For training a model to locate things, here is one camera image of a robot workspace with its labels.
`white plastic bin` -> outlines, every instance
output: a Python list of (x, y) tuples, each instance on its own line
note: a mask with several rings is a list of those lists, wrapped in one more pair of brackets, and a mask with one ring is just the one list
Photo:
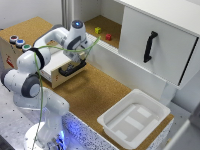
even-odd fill
[(122, 147), (136, 149), (169, 113), (169, 108), (136, 89), (101, 115), (98, 122)]

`brown work surface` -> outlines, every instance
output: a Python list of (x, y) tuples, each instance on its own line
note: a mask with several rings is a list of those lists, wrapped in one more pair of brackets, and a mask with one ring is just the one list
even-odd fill
[(0, 31), (0, 37), (9, 42), (10, 36), (17, 35), (26, 44), (33, 45), (36, 39), (51, 29), (52, 24), (40, 17), (35, 17)]
[[(97, 122), (97, 118), (131, 92), (131, 89), (90, 64), (86, 65), (84, 71), (55, 89), (51, 88), (50, 82), (43, 80), (45, 87), (69, 102), (72, 113), (120, 150), (123, 149), (105, 134), (103, 127)], [(172, 119), (173, 115), (169, 115), (136, 150), (147, 149)]]
[[(109, 20), (103, 16), (98, 16), (85, 22), (85, 26), (86, 26), (86, 31), (89, 34), (95, 37), (101, 36), (101, 40), (105, 41), (106, 43), (116, 48), (119, 48), (119, 40), (122, 28), (120, 24), (113, 22), (112, 20)], [(100, 34), (95, 33), (96, 27), (101, 28)], [(106, 40), (106, 34), (112, 35), (111, 41)]]

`black handle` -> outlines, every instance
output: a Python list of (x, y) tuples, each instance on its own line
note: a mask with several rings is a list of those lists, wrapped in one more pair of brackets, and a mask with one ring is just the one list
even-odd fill
[(85, 59), (84, 59), (84, 60), (81, 60), (81, 63), (80, 63), (78, 66), (76, 66), (76, 67), (74, 67), (74, 68), (72, 68), (72, 69), (70, 69), (70, 70), (65, 70), (65, 71), (64, 71), (64, 70), (62, 70), (62, 68), (59, 68), (58, 71), (59, 71), (59, 73), (60, 73), (61, 75), (67, 77), (67, 76), (73, 74), (74, 72), (76, 72), (77, 70), (83, 68), (86, 64), (87, 64), (87, 63), (85, 62)]
[(158, 33), (154, 32), (154, 31), (151, 32), (151, 35), (149, 36), (149, 39), (147, 41), (147, 46), (146, 46), (146, 50), (144, 53), (144, 63), (148, 62), (152, 58), (149, 54), (151, 51), (152, 41), (157, 36), (158, 36)]

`white robotic arm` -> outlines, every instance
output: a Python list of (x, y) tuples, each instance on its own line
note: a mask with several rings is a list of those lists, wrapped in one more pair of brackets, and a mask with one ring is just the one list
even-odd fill
[[(40, 109), (41, 91), (38, 76), (35, 74), (37, 67), (34, 53), (36, 53), (37, 64), (41, 70), (50, 62), (51, 53), (47, 47), (38, 48), (45, 46), (51, 40), (70, 50), (75, 50), (78, 46), (84, 49), (92, 45), (92, 42), (86, 37), (84, 23), (79, 20), (72, 22), (70, 31), (60, 25), (56, 25), (36, 40), (33, 48), (17, 59), (18, 70), (8, 69), (1, 75), (2, 84), (14, 92), (13, 100), (16, 106), (26, 109)], [(70, 57), (72, 61), (80, 62), (80, 65), (83, 62), (85, 64), (85, 61), (80, 59), (78, 53), (64, 52), (64, 54)], [(36, 150), (50, 149), (49, 143), (56, 139), (62, 131), (61, 116), (69, 111), (69, 104), (65, 99), (47, 88), (44, 88), (43, 92), (43, 107), (48, 109), (48, 113), (46, 114), (45, 123), (37, 135)], [(25, 149), (28, 150), (32, 146), (33, 138), (25, 143)]]

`green cable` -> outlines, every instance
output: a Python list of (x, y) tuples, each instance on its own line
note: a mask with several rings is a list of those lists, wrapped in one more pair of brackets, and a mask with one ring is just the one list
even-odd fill
[[(51, 45), (41, 46), (38, 49), (42, 49), (42, 48), (45, 48), (45, 47), (52, 47), (52, 48), (57, 48), (57, 49), (60, 49), (60, 50), (70, 51), (70, 52), (83, 52), (83, 51), (86, 51), (86, 50), (89, 49), (89, 52), (87, 53), (87, 55), (85, 57), (85, 59), (86, 59), (88, 57), (92, 47), (94, 47), (99, 42), (100, 39), (101, 39), (101, 36), (99, 36), (91, 46), (89, 46), (85, 49), (82, 49), (82, 50), (68, 50), (68, 49), (64, 49), (64, 48), (60, 48), (60, 47), (56, 47), (56, 46), (51, 46)], [(40, 108), (40, 120), (39, 120), (38, 128), (37, 128), (37, 131), (36, 131), (35, 139), (34, 139), (34, 142), (33, 142), (32, 150), (34, 148), (34, 145), (35, 145), (35, 142), (36, 142), (36, 137), (37, 137), (38, 130), (39, 130), (39, 127), (40, 127), (40, 123), (41, 123), (41, 119), (42, 119), (42, 108), (43, 108), (43, 106), (42, 106), (43, 105), (43, 86), (42, 86), (41, 74), (40, 74), (37, 59), (36, 59), (36, 53), (34, 53), (34, 57), (35, 57), (35, 64), (36, 64), (36, 67), (37, 67), (37, 72), (39, 74), (39, 80), (40, 80), (40, 85), (41, 85), (41, 108)]]
[(43, 107), (43, 85), (42, 85), (42, 79), (41, 79), (41, 75), (40, 75), (40, 71), (39, 71), (39, 67), (38, 67), (38, 63), (37, 63), (37, 59), (36, 59), (36, 53), (34, 53), (34, 57), (35, 57), (35, 64), (36, 64), (36, 67), (37, 67), (37, 72), (39, 74), (39, 80), (40, 80), (40, 85), (41, 85), (41, 108), (40, 108), (40, 120), (39, 120), (39, 124), (38, 124), (38, 128), (37, 128), (37, 132), (36, 132), (36, 135), (35, 135), (35, 139), (34, 139), (34, 142), (33, 142), (32, 150), (34, 148), (34, 145), (35, 145), (35, 142), (36, 142), (36, 137), (37, 137), (38, 130), (39, 130), (39, 127), (40, 127), (40, 123), (41, 123), (41, 119), (42, 119), (42, 107)]

